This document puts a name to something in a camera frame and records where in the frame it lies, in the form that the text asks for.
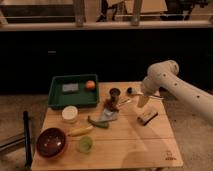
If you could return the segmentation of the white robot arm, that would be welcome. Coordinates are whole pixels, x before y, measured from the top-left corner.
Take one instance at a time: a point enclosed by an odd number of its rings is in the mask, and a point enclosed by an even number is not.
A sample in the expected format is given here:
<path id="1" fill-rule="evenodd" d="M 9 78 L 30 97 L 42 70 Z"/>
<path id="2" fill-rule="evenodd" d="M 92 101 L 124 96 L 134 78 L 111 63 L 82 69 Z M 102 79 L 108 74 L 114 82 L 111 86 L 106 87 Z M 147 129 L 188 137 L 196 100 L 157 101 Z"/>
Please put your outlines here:
<path id="1" fill-rule="evenodd" d="M 152 64 L 142 80 L 140 89 L 145 96 L 155 94 L 160 87 L 168 90 L 179 101 L 191 107 L 213 126 L 213 95 L 181 80 L 179 65 L 174 60 Z"/>

